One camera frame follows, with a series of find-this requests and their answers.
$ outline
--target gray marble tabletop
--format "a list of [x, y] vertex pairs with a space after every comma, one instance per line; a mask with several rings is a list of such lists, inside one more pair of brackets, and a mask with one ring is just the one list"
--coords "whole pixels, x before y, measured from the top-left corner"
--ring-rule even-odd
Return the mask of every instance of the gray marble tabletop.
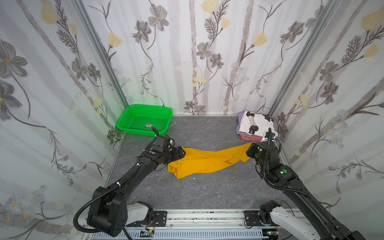
[[[167, 135], [175, 139], [176, 146], [218, 151], [249, 142], [236, 135], [237, 124], [235, 116], [173, 117]], [[135, 164], [136, 156], [152, 139], [126, 136], [110, 182], [118, 180]], [[164, 168], [148, 175], [128, 202], [143, 201], [156, 209], [252, 209], [269, 200], [284, 200], [295, 207], [281, 191], [260, 179], [255, 172], [255, 160], [250, 159], [218, 172], [192, 174], [180, 180]]]

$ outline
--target floral wallpaper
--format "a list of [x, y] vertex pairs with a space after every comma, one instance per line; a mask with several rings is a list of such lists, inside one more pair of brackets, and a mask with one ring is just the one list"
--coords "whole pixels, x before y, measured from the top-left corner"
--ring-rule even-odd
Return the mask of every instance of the floral wallpaper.
[[1, 236], [81, 239], [72, 218], [107, 181], [124, 106], [71, 2], [1, 1], [0, 22]]
[[382, 239], [384, 4], [341, 1], [276, 112], [308, 189], [351, 230]]
[[129, 104], [268, 112], [326, 1], [83, 0]]

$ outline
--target green basket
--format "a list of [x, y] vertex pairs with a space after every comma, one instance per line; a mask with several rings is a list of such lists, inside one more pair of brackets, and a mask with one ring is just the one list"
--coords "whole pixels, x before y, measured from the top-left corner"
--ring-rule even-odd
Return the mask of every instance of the green basket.
[[133, 104], [127, 107], [116, 126], [130, 134], [155, 136], [152, 131], [152, 125], [158, 129], [160, 135], [165, 135], [170, 120], [172, 118], [172, 109], [160, 106]]

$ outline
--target yellow shirt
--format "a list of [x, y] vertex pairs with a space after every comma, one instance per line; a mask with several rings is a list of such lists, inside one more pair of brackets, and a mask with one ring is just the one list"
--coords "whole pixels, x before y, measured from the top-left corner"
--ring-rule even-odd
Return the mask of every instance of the yellow shirt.
[[246, 151], [251, 142], [217, 152], [203, 151], [193, 148], [184, 148], [184, 158], [168, 164], [168, 172], [173, 173], [177, 179], [192, 175], [194, 173], [217, 172], [226, 167], [232, 166], [238, 161], [246, 162], [249, 157]]

